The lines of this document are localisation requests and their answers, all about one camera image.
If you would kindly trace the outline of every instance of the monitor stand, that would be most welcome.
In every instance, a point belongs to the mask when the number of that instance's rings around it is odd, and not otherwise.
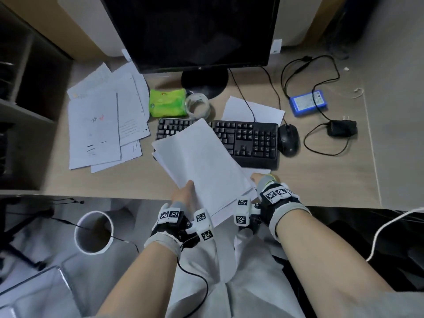
[[[208,99],[212,99],[223,92],[227,83],[228,70],[226,68],[184,71],[181,76],[181,85],[187,92],[200,92]]]

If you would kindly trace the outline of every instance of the green tissue pack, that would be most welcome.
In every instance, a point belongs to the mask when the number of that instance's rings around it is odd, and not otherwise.
[[[187,115],[185,89],[173,91],[150,90],[149,112],[153,117],[176,117]]]

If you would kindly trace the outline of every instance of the forearm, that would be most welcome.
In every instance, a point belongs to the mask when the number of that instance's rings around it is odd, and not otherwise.
[[[318,317],[343,317],[349,304],[393,291],[352,246],[307,212],[285,214],[276,232]]]
[[[113,288],[98,315],[164,317],[176,266],[177,256],[165,246],[152,242]]]

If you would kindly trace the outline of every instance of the desk surface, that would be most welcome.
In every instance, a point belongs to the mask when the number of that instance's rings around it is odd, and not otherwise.
[[[326,122],[320,114],[296,118],[290,109],[279,85],[280,73],[288,58],[273,55],[273,63],[267,67],[274,87],[281,97],[281,107],[286,111],[285,119],[299,130],[301,140],[316,125]],[[117,69],[123,62],[113,61],[111,70]],[[76,63],[73,67],[70,86],[76,84],[98,66],[97,64]],[[265,72],[258,68],[233,69],[237,83],[248,101],[278,107],[278,99],[269,84]],[[328,102],[328,116],[342,119],[349,116],[358,123],[358,137],[351,140],[345,153],[337,157],[323,156],[308,151],[303,144],[300,153],[293,158],[280,155],[277,174],[282,181],[300,195],[302,202],[309,206],[380,208],[379,192],[374,168],[368,120],[364,97],[351,99],[356,94],[354,89],[360,87],[359,76],[354,72],[341,69],[342,79],[336,83],[321,87]],[[313,85],[335,75],[331,63],[318,61],[292,79],[289,95],[302,95],[310,92]],[[150,88],[170,90],[180,88],[181,73],[147,74],[146,81]],[[220,119],[225,103],[230,97],[240,97],[234,81],[229,76],[229,83],[222,94],[211,100],[215,109],[213,119]],[[67,103],[63,106],[58,122],[56,137],[45,182],[44,195],[116,197],[168,200],[176,185],[153,159],[152,141],[157,128],[157,119],[150,117],[151,136],[140,141],[143,156],[91,174],[90,168],[69,170],[69,132]],[[308,138],[309,146],[327,153],[337,153],[345,145],[345,139],[330,138],[325,128],[316,131]]]

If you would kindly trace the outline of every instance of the black monitor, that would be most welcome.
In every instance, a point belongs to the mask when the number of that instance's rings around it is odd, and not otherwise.
[[[140,73],[183,71],[209,98],[227,68],[266,66],[280,0],[102,0]]]

